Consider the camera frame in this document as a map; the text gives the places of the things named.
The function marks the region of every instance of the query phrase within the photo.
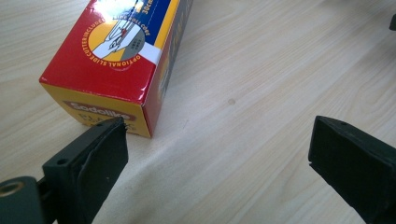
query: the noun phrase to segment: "wooden table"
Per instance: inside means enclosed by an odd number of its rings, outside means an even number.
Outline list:
[[[88,1],[0,3],[0,181],[88,130],[38,84]],[[152,139],[94,223],[363,223],[308,165],[316,115],[396,147],[391,0],[195,0]]]

